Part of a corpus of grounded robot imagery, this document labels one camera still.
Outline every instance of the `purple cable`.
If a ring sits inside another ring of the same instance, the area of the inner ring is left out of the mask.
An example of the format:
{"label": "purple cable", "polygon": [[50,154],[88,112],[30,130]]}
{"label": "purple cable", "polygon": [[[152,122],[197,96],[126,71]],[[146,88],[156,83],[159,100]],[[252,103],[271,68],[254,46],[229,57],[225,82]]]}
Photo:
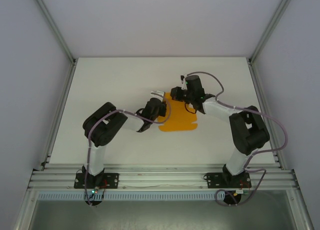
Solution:
{"label": "purple cable", "polygon": [[226,108],[229,108],[229,109],[237,109],[237,110],[240,110],[240,111],[245,111],[245,112],[248,112],[248,113],[257,114],[257,115],[260,115],[260,116],[265,117],[265,118],[267,118],[267,119],[270,119],[270,120],[274,121],[274,122],[281,128],[281,130],[282,130],[283,133],[284,133],[284,143],[283,143],[283,145],[282,145],[281,147],[278,147],[278,148],[276,148],[276,149],[268,149],[268,150],[256,151],[256,152],[254,152],[254,153],[248,158],[248,160],[246,161],[243,169],[246,170],[248,173],[257,173],[257,172],[260,172],[260,171],[264,171],[264,172],[263,172],[263,174],[262,174],[262,176],[261,176],[258,184],[256,185],[255,189],[252,191],[252,193],[250,194],[250,196],[249,196],[245,201],[243,201],[243,202],[241,202],[241,203],[238,203],[238,204],[235,204],[235,205],[225,205],[225,204],[220,203],[220,202],[217,200],[218,193],[219,193],[219,192],[225,192],[225,193],[227,193],[228,195],[230,195],[230,196],[232,197],[233,201],[234,201],[235,203],[237,203],[237,201],[236,201],[236,199],[234,198],[233,194],[232,194],[231,192],[226,191],[226,190],[223,190],[223,189],[219,189],[219,190],[215,193],[215,201],[216,201],[219,205],[221,205],[221,206],[227,207],[227,206],[239,206],[239,205],[243,205],[243,204],[247,203],[247,202],[255,195],[256,191],[258,190],[258,187],[260,186],[262,180],[264,179],[264,176],[265,176],[266,173],[267,173],[267,170],[264,169],[264,168],[261,168],[261,169],[258,169],[258,170],[248,170],[248,169],[245,169],[245,168],[248,166],[248,164],[250,163],[251,159],[252,159],[255,155],[257,155],[257,154],[277,152],[277,151],[280,151],[280,150],[284,149],[284,148],[287,146],[287,144],[288,144],[288,133],[287,133],[287,130],[286,130],[285,126],[284,126],[279,120],[277,120],[276,118],[274,118],[274,117],[272,117],[272,116],[269,116],[269,115],[267,115],[267,114],[265,114],[265,113],[263,113],[263,112],[254,111],[254,110],[247,109],[247,108],[244,108],[244,107],[239,107],[239,106],[232,106],[232,105],[229,105],[229,104],[226,104],[226,103],[221,102],[220,100],[218,100],[218,97],[225,92],[225,88],[224,88],[224,86],[222,85],[222,83],[220,82],[220,80],[219,80],[216,76],[212,75],[211,73],[205,72],[205,71],[195,71],[195,72],[191,72],[191,73],[187,74],[187,76],[194,75],[194,74],[206,74],[206,75],[209,75],[209,76],[213,77],[213,78],[218,82],[218,84],[219,84],[220,87],[221,87],[221,92],[219,92],[219,93],[215,96],[215,100],[216,100],[216,102],[217,102],[218,104],[220,104],[220,105],[222,105],[222,106],[224,106],[224,107],[226,107]]}
{"label": "purple cable", "polygon": [[147,119],[147,118],[145,118],[145,117],[139,116],[139,115],[137,115],[136,113],[133,113],[133,112],[130,112],[130,111],[126,111],[126,110],[122,110],[122,109],[117,109],[117,110],[114,110],[114,111],[112,111],[112,112],[109,112],[107,115],[105,115],[105,116],[103,116],[102,118],[100,118],[100,119],[92,126],[91,130],[89,131],[89,134],[88,134],[89,148],[88,148],[87,163],[86,163],[87,171],[85,172],[85,175],[84,175],[84,193],[85,193],[85,197],[86,197],[86,199],[87,199],[87,201],[88,201],[89,206],[91,206],[91,201],[90,201],[90,198],[89,198],[89,195],[88,195],[87,178],[88,178],[88,169],[89,169],[89,165],[90,165],[90,153],[91,153],[91,147],[92,147],[91,135],[92,135],[93,131],[95,130],[95,128],[96,128],[103,120],[105,120],[106,118],[108,118],[109,116],[111,116],[112,114],[115,114],[115,113],[128,114],[128,115],[137,117],[137,118],[139,118],[139,119],[145,120],[145,121],[150,122],[150,123],[153,123],[153,124],[164,124],[164,123],[170,118],[170,116],[171,116],[171,105],[170,105],[170,102],[169,102],[164,96],[161,96],[160,94],[157,94],[157,93],[154,93],[154,92],[152,92],[151,94],[163,98],[163,99],[165,100],[165,102],[167,103],[167,105],[168,105],[168,107],[169,107],[169,113],[168,113],[168,116],[166,117],[165,120],[163,120],[163,121],[152,121],[152,120],[149,120],[149,119]]}

